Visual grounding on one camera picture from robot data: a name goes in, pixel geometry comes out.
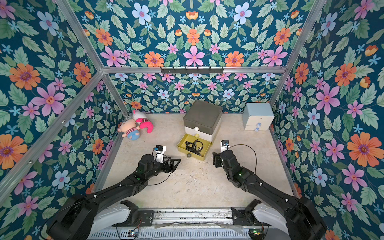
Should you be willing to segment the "grey top drawer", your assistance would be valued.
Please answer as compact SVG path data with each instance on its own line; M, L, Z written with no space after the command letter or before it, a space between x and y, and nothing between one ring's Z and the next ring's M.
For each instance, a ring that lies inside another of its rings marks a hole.
M185 126L186 132L187 133L191 132L193 134L197 132L201 132L208 135L212 135L217 125L218 125L217 121L199 123L199 122L184 120L184 126Z

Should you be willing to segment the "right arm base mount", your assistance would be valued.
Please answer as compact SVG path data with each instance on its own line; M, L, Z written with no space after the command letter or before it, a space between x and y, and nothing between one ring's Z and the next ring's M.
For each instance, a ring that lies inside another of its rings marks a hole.
M251 201L244 209L231 208L233 225L239 226L261 226L253 211L261 204L260 200Z

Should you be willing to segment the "black earphones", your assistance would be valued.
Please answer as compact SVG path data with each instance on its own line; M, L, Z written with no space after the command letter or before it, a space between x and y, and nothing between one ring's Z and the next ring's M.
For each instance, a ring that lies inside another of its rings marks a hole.
M185 144L186 144L186 150L187 150L187 151L189 151L189 152L194 152L194 151L197 150L197 146L196 146L195 143L186 141Z
M187 148L187 150L195 155L198 155L200 156L201 155L201 151L202 151L202 148Z
M194 144L194 151L198 153L200 153L204 148L204 144L200 140L195 140L193 144Z

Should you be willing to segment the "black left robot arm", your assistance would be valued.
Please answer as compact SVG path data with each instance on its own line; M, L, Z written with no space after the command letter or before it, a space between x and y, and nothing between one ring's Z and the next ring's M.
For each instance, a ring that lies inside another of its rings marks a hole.
M165 157L159 163L153 155L142 156L135 172L121 182L84 196L73 196L66 201L47 225L47 234L54 240L85 240L96 225L96 216L113 203L134 196L149 186L149 179L160 173L173 173L181 159Z

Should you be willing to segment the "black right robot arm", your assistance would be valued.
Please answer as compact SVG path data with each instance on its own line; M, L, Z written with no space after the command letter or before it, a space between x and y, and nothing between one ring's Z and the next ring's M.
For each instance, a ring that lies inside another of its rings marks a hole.
M245 210L250 224L268 224L290 236L292 240L321 240L327 225L314 203L306 197L297 198L281 192L242 167L233 151L213 152L213 164L222 167L227 179L237 188L257 196Z

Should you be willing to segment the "white drawer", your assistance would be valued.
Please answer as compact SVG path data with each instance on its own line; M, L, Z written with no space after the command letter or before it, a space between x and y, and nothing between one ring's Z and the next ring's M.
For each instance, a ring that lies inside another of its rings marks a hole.
M206 140L208 142L213 142L218 132L218 130L216 129L212 134L207 134L201 131L196 131L196 129L197 128L191 129L191 128L185 127L185 132L188 135L195 136L196 138Z

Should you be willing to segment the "yellow bottom drawer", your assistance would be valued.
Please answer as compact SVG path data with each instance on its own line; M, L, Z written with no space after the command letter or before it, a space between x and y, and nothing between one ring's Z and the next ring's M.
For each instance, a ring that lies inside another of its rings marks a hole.
M198 156L198 155L195 155L189 151L186 150L186 144L185 142L188 141L188 142L194 142L195 140L200 140L203 144L204 144L204 148L203 150L201 151L201 155ZM180 142L178 143L177 147L178 147L178 150L181 152L181 153L184 153L186 155L188 155L188 158L195 158L197 160L200 160L200 161L204 161L207 157L207 154L209 152L209 149L211 148L212 146L212 142L208 142L206 140L202 140L202 139L199 139L199 138L196 138L195 136L191 136L191 135L188 135L188 134L185 134L183 136L183 138L180 140Z

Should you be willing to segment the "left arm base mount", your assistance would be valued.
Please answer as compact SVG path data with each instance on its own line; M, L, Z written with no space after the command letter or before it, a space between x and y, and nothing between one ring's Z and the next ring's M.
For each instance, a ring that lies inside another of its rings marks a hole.
M148 227L153 224L154 211L140 209L128 200L122 201L121 204L130 210L128 218L120 224L121 227Z

